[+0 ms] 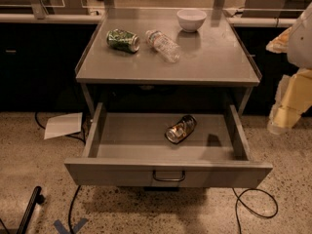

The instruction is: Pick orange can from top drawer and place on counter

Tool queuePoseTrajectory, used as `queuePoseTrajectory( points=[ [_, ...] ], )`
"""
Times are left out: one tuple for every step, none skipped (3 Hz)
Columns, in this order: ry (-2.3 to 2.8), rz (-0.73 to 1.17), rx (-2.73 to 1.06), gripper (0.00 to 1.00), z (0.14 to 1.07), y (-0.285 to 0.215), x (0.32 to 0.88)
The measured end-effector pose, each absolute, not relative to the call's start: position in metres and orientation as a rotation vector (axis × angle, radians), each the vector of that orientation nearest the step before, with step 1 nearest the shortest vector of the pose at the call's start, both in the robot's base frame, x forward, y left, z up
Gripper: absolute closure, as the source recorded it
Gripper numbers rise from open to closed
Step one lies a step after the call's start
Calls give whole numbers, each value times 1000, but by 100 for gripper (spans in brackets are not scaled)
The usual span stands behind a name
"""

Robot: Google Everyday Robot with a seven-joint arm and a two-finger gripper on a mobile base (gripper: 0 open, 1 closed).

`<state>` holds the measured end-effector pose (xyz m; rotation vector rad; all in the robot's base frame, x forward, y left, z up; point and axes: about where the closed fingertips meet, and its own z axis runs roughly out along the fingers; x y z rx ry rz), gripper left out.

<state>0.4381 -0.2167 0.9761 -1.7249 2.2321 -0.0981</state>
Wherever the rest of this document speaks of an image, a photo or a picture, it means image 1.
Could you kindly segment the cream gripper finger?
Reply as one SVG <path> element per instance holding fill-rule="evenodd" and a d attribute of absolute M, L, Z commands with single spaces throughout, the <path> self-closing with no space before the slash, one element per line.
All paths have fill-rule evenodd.
<path fill-rule="evenodd" d="M 281 135 L 291 130 L 312 106 L 312 70 L 299 68 L 293 75 L 283 75 L 278 84 L 267 130 Z"/>
<path fill-rule="evenodd" d="M 266 50 L 275 54 L 285 53 L 289 46 L 290 32 L 290 27 L 284 30 L 266 45 Z"/>

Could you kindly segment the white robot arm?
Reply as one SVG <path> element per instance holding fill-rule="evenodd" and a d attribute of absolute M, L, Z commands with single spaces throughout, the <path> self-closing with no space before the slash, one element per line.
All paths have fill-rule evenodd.
<path fill-rule="evenodd" d="M 281 135 L 312 106 L 312 4 L 291 27 L 271 40 L 266 50 L 286 53 L 288 62 L 298 68 L 294 75 L 282 76 L 269 114 L 268 131 Z"/>

